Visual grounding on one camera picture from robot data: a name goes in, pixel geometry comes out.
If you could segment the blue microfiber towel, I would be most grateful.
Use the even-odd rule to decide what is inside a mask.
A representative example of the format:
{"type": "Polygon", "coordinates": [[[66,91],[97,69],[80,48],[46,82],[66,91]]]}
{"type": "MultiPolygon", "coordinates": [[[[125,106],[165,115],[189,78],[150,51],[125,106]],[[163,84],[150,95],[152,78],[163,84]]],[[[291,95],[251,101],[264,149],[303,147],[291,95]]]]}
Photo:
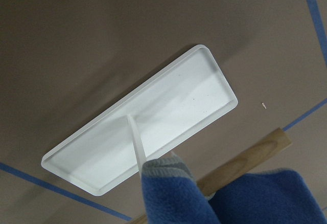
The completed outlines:
{"type": "Polygon", "coordinates": [[[299,173],[247,173],[204,196],[178,156],[143,164],[142,190],[149,223],[326,223],[299,173]]]}

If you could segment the white wooden towel rack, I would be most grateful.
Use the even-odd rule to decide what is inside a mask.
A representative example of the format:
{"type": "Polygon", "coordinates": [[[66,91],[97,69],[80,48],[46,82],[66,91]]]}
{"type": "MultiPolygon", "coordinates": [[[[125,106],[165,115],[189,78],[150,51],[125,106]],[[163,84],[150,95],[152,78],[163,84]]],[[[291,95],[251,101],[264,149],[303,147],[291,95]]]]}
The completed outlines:
{"type": "Polygon", "coordinates": [[[44,169],[101,196],[135,173],[146,215],[135,223],[217,223],[207,197],[290,146],[278,128],[203,179],[165,154],[238,105],[210,50],[198,44],[47,152],[44,169]]]}

